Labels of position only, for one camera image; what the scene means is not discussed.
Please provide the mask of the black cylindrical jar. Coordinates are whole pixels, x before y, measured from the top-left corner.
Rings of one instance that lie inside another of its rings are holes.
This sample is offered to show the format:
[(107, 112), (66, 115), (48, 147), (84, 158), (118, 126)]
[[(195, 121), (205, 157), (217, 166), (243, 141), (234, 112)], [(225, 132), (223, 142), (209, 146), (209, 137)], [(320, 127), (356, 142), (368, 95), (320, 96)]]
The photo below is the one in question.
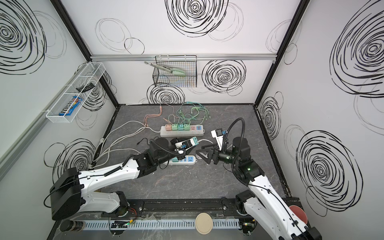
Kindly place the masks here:
[(80, 232), (86, 226), (83, 221), (64, 220), (60, 224), (61, 232)]

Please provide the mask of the pink plastic cup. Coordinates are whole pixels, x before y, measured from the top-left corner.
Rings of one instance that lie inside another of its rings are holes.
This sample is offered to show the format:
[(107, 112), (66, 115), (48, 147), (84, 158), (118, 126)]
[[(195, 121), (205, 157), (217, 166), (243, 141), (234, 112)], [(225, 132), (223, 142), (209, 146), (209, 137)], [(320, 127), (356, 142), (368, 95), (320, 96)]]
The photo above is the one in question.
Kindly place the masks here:
[(308, 223), (308, 217), (302, 208), (296, 205), (291, 205), (289, 208), (302, 222)]

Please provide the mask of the white blue power strip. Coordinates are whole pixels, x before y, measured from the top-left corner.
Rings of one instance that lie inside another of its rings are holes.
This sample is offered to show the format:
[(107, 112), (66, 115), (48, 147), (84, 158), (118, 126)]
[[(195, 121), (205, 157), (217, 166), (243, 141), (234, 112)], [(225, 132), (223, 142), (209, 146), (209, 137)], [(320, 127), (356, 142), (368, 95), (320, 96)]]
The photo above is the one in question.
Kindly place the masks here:
[(177, 157), (170, 160), (169, 165), (194, 165), (197, 163), (196, 157), (186, 155), (184, 159), (179, 160)]

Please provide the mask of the dark teal charger plug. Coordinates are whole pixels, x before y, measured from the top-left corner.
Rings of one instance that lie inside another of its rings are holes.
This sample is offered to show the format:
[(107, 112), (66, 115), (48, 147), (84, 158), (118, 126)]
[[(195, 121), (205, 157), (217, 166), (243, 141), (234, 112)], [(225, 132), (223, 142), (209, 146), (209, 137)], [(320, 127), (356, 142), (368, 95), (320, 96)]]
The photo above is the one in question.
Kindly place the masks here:
[(192, 137), (191, 139), (189, 139), (189, 142), (192, 146), (196, 146), (199, 144), (197, 137)]

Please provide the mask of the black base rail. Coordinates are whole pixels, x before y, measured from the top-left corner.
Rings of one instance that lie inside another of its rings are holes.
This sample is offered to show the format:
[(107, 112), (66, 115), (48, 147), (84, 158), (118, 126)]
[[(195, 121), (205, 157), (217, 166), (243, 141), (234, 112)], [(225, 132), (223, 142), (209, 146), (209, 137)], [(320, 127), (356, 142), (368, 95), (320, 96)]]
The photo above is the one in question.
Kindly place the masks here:
[(164, 199), (164, 200), (121, 200), (119, 203), (112, 202), (109, 206), (106, 202), (82, 200), (78, 212), (100, 212), (104, 217), (122, 217), (126, 213), (129, 216), (142, 216), (149, 212), (213, 212), (224, 216), (247, 215), (244, 202), (235, 199)]

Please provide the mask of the black remote control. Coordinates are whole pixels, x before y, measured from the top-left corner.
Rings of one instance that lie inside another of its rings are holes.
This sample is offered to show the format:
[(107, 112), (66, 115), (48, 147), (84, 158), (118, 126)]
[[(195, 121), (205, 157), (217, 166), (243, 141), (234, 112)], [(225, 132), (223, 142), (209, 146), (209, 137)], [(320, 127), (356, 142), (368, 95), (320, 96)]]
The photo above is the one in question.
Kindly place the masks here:
[(95, 88), (95, 85), (93, 83), (86, 84), (84, 86), (77, 87), (76, 90), (79, 93), (85, 93)]

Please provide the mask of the beige round lid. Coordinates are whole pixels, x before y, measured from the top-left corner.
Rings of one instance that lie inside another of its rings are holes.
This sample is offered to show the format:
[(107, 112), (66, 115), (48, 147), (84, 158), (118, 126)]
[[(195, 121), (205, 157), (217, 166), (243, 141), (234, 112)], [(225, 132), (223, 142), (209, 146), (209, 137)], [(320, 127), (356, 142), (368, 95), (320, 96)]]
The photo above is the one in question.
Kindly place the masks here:
[(195, 228), (202, 235), (209, 234), (213, 229), (213, 219), (207, 213), (200, 213), (195, 219)]

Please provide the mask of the white multicolour power strip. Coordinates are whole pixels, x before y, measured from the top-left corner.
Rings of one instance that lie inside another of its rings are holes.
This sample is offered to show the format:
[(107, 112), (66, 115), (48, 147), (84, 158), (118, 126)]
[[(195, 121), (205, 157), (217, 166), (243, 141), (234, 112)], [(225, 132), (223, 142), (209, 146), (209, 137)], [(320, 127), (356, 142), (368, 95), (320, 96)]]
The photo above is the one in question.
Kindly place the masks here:
[(165, 126), (161, 127), (160, 135), (163, 138), (170, 137), (201, 137), (204, 135), (205, 130), (203, 125), (190, 125), (191, 129), (189, 131), (166, 131)]

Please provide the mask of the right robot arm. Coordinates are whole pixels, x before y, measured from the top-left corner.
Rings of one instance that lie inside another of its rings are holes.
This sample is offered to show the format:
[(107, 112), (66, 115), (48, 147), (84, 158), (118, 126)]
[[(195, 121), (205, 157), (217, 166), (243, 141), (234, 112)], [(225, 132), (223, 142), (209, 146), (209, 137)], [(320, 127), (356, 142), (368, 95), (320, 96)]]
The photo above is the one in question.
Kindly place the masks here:
[(253, 217), (274, 240), (320, 240), (322, 235), (309, 227), (276, 193), (261, 167), (252, 159), (247, 139), (236, 137), (232, 149), (226, 146), (226, 132), (211, 132), (217, 143), (198, 150), (206, 162), (233, 164), (232, 172), (246, 183), (248, 190), (236, 196), (237, 211)]

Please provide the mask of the green kitchen tongs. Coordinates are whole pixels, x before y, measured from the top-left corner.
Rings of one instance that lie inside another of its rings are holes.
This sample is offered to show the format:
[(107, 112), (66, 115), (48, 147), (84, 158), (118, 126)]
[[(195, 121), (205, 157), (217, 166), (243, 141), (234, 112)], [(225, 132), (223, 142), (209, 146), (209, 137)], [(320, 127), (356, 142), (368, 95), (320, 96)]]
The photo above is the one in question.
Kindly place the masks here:
[(170, 74), (173, 74), (175, 76), (185, 76), (186, 75), (186, 72), (181, 70), (181, 69), (178, 69), (178, 68), (170, 68), (170, 67), (166, 67), (166, 66), (161, 66), (161, 65), (158, 65), (158, 64), (154, 64), (154, 63), (148, 63), (148, 62), (144, 62), (146, 65), (150, 65), (154, 68), (157, 68), (159, 70), (163, 70), (167, 73), (170, 73)]

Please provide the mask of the blue candy packet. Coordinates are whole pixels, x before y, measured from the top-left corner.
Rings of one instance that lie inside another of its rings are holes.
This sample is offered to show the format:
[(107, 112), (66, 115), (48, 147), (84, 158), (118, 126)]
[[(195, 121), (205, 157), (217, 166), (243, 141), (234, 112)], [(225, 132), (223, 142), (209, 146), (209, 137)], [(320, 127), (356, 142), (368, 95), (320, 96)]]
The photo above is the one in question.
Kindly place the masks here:
[(73, 96), (68, 104), (59, 113), (59, 116), (71, 116), (73, 111), (81, 104), (82, 98)]

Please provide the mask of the light green charger plug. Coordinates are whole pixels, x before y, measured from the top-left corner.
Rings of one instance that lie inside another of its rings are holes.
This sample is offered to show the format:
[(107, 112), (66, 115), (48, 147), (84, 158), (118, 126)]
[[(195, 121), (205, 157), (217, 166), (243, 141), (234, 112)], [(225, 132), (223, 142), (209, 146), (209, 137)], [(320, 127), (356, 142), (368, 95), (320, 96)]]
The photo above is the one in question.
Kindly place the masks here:
[(172, 128), (172, 131), (177, 131), (178, 130), (178, 125), (177, 124), (172, 124), (171, 128)]

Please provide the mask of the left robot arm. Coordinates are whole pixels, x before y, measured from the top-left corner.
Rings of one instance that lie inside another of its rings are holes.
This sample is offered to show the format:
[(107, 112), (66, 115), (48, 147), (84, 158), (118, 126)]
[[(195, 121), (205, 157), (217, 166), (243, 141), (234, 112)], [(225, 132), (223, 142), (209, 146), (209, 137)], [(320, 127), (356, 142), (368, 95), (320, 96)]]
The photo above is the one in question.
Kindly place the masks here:
[(186, 159), (198, 145), (197, 137), (151, 139), (147, 150), (128, 156), (122, 163), (90, 171), (70, 168), (59, 177), (50, 189), (52, 220), (67, 219), (80, 212), (104, 212), (124, 215), (129, 207), (121, 191), (100, 193), (107, 186), (149, 175), (173, 158)]

